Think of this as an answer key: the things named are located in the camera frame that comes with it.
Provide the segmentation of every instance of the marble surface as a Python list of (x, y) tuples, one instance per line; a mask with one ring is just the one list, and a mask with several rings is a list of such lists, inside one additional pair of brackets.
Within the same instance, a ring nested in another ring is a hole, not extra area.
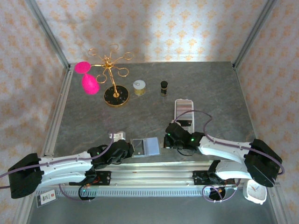
[[(158, 137), (161, 146), (168, 123), (174, 118), (174, 101), (191, 99), (194, 108), (213, 115), (208, 134), (226, 140), (252, 141), (254, 133), (238, 80), (230, 62), (175, 62), (118, 64), (129, 69), (127, 77), (114, 70), (116, 84), (125, 86), (128, 102), (119, 107), (108, 106), (104, 92), (112, 84), (108, 79), (93, 96), (86, 95), (82, 75), (74, 72), (63, 119), (55, 145), (55, 157), (76, 154), (91, 147), (108, 144), (108, 132), (124, 131), (127, 141), (134, 138)], [(97, 75), (102, 71), (92, 67)], [(146, 92), (134, 94), (133, 82), (144, 80)], [(167, 96), (160, 95), (160, 83), (168, 82)], [(195, 113), (195, 130), (202, 132), (208, 117)], [(195, 154), (181, 156), (175, 149), (161, 148), (160, 156), (126, 159), (123, 162), (209, 161), (214, 156)]]

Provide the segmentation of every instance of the purple cable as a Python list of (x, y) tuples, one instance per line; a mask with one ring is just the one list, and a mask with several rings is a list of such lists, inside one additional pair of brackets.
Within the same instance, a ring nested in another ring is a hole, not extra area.
[[(97, 158), (99, 158), (100, 156), (102, 156), (103, 154), (105, 154), (108, 151), (108, 149), (111, 147), (111, 145), (113, 143), (113, 140), (114, 140), (114, 134), (112, 134), (111, 141), (110, 141), (109, 145), (107, 146), (107, 148), (105, 148), (105, 150), (103, 152), (101, 152), (99, 155), (96, 155), (94, 157), (91, 157), (91, 158), (69, 158), (69, 159), (63, 159), (63, 160), (53, 161), (53, 162), (49, 162), (49, 163), (45, 162), (45, 163), (41, 163), (41, 164), (20, 167), (20, 168), (13, 169), (11, 171), (8, 171), (8, 172), (0, 175), (0, 179), (2, 177), (4, 177), (4, 176), (7, 176), (7, 175), (10, 175), (10, 174), (13, 174), (13, 173), (16, 173), (18, 171), (25, 170), (25, 169), (31, 169), (31, 168), (36, 168), (36, 167), (43, 167), (43, 166), (53, 165), (53, 164), (60, 163), (60, 162), (65, 162), (65, 161), (86, 161), (86, 160), (97, 159)], [(6, 188), (9, 188), (9, 186), (1, 186), (0, 187), (0, 189), (6, 189)]]
[(181, 115), (179, 115), (179, 116), (174, 120), (174, 122), (176, 122), (177, 119), (178, 119), (180, 116), (182, 116), (182, 115), (184, 115), (184, 114), (186, 114), (186, 113), (189, 113), (189, 112), (200, 112), (200, 113), (204, 113), (205, 115), (207, 115), (207, 116), (210, 117), (210, 119), (204, 124), (204, 128), (203, 128), (204, 134), (205, 134), (206, 138), (209, 139), (209, 141), (212, 141), (212, 142), (214, 142), (214, 143), (216, 143), (216, 144), (220, 144), (220, 145), (223, 145), (223, 146), (235, 147), (235, 148), (240, 148), (240, 149), (247, 149), (247, 150), (250, 150), (250, 151), (252, 151), (252, 152), (258, 153), (258, 154), (260, 154), (260, 155), (262, 155), (262, 156), (267, 157), (268, 159), (272, 160), (272, 161), (275, 162), (277, 165), (279, 165), (279, 167), (281, 168), (281, 172), (278, 173), (278, 175), (282, 175), (282, 174), (285, 173), (285, 168), (283, 167), (283, 165), (282, 165), (278, 160), (276, 160), (276, 159), (273, 158), (272, 156), (269, 156), (269, 155), (266, 154), (266, 153), (260, 152), (260, 151), (254, 149), (254, 148), (249, 148), (249, 147), (245, 147), (245, 146), (241, 146), (241, 147), (240, 147), (240, 146), (238, 146), (238, 145), (228, 144), (228, 143), (224, 143), (224, 142), (221, 142), (221, 141), (214, 141), (214, 140), (213, 140), (213, 139), (206, 133), (206, 125), (207, 125), (211, 120), (213, 120), (213, 117), (212, 117), (210, 114), (206, 113), (206, 112), (199, 111), (199, 110), (190, 110), (190, 111), (186, 111), (186, 112), (182, 113)]
[[(235, 184), (237, 187), (239, 186), (239, 184), (240, 184), (240, 182), (241, 182), (241, 179), (239, 179), (238, 180), (238, 182)], [(205, 188), (207, 188), (207, 187), (211, 187), (211, 188), (213, 188), (214, 190), (216, 190), (217, 191), (217, 193), (219, 194), (219, 196), (220, 196), (220, 200), (219, 201), (213, 201), (213, 200), (209, 200), (209, 199), (207, 199), (206, 197), (205, 197), (205, 195), (204, 195), (204, 190), (205, 190)], [(201, 190), (201, 194), (202, 194), (202, 196), (204, 197), (204, 199), (206, 200), (206, 201), (208, 201), (208, 202), (224, 202), (224, 201), (227, 201), (227, 200), (229, 200), (229, 199), (231, 199), (234, 195), (235, 195), (235, 193), (236, 193), (236, 191), (237, 190), (235, 190), (234, 192), (233, 192), (233, 194), (231, 195), (231, 196), (229, 196), (228, 198), (226, 198), (226, 199), (222, 199), (222, 196), (221, 196), (221, 194), (220, 194), (220, 192), (219, 192), (219, 190), (217, 190), (215, 187), (213, 187), (212, 185), (206, 185), (206, 186), (204, 186), (203, 187), (203, 189)]]

